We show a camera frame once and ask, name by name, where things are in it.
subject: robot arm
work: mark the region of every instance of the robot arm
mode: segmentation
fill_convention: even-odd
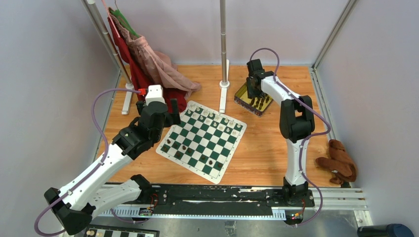
[[[285,86],[277,77],[274,78],[273,72],[266,72],[263,69],[259,59],[249,61],[247,66],[249,71],[249,77],[246,79],[248,97],[263,98],[269,94],[281,106],[279,127],[282,136],[286,139],[288,148],[288,167],[283,187],[284,199],[288,203],[300,201],[308,193],[308,183],[301,174],[302,172],[305,173],[308,141],[303,146],[302,141],[314,131],[315,126],[314,115],[295,101],[291,95],[299,98],[312,108],[311,98],[300,96]],[[301,115],[296,116],[295,111],[300,112]],[[299,168],[301,149],[302,170]]]
[[[44,197],[49,204],[66,194],[52,211],[69,235],[82,231],[93,218],[114,206],[149,197],[151,185],[141,175],[134,175],[123,184],[97,192],[118,170],[159,142],[164,127],[180,124],[176,99],[171,100],[173,113],[170,114],[161,86],[150,86],[148,91],[147,105],[137,103],[141,117],[136,117],[128,127],[119,131],[109,145],[105,159],[101,159],[102,154],[76,179],[59,190],[50,188],[45,192]],[[71,188],[81,180],[83,182],[71,192]]]

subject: silver pole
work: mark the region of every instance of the silver pole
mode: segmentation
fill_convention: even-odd
[[[92,19],[96,29],[98,30],[99,34],[101,35],[102,39],[105,41],[105,46],[108,51],[114,56],[122,75],[125,77],[126,82],[128,84],[132,84],[131,79],[128,76],[128,73],[126,72],[126,69],[124,67],[124,64],[118,54],[117,49],[115,48],[114,43],[112,42],[111,36],[106,29],[105,22],[102,20],[102,16],[99,13],[99,9],[97,9],[95,1],[86,2],[85,0],[82,0],[83,5],[87,8],[87,12],[90,15],[90,18]]]
[[[227,53],[225,41],[225,0],[220,0],[222,83],[227,83]]]

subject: gray floor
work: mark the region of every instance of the gray floor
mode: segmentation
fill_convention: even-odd
[[[305,220],[314,211],[305,211]],[[97,217],[92,224],[160,231],[160,237],[356,237],[358,228],[353,211],[322,211],[317,218],[297,229],[283,221],[226,221],[191,219],[151,219],[144,224],[122,223],[115,218]]]

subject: red garment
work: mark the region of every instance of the red garment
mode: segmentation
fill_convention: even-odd
[[[136,62],[131,57],[129,53],[128,46],[125,43],[123,38],[118,37],[118,34],[115,32],[115,28],[112,27],[111,19],[108,17],[109,24],[111,26],[112,36],[114,38],[115,45],[119,48],[121,58],[129,64],[131,70],[131,81],[134,85],[134,89],[138,90],[141,88],[148,88],[149,85],[153,85],[153,82],[145,76],[141,68],[136,64]],[[170,99],[176,98],[179,112],[182,112],[186,109],[186,100],[185,95],[187,91],[179,90],[176,88],[163,88],[163,97],[165,98],[166,104],[168,105],[169,112],[172,112]],[[138,100],[144,100],[142,95],[137,94]]]

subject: black cylinder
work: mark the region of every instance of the black cylinder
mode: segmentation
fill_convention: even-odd
[[[414,237],[412,231],[402,224],[361,226],[358,237]]]

